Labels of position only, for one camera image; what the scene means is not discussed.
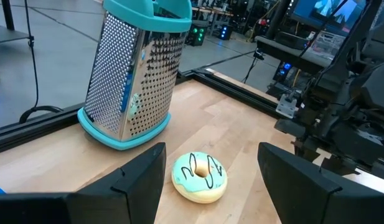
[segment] concrete floor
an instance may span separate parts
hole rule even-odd
[[[15,28],[27,30],[23,0],[11,0]],[[93,0],[29,1],[39,78],[39,105],[66,108],[85,100],[103,13]],[[0,5],[0,25],[5,20]],[[255,44],[206,37],[201,47],[186,46],[180,71],[251,52]],[[242,80],[253,60],[244,55],[211,68]],[[279,61],[258,62],[247,84],[266,91]],[[0,127],[16,123],[35,102],[32,58],[27,40],[0,44]]]

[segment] stainless steel grater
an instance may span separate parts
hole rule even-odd
[[[85,107],[78,113],[82,126],[117,149],[134,147],[145,141],[141,136],[160,132],[169,120],[185,35],[148,31],[107,12]]]

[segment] table leg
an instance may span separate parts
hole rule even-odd
[[[214,17],[213,17],[212,23],[211,23],[210,35],[212,35],[214,32],[215,23],[217,22],[217,17],[218,17],[218,14],[214,13]]]
[[[9,30],[15,30],[15,25],[13,24],[11,3],[9,0],[2,0],[2,8],[4,9],[4,16],[6,22],[6,28]]]

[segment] box grater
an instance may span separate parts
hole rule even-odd
[[[105,0],[83,128],[118,150],[158,135],[170,120],[169,105],[186,32],[189,0]]]

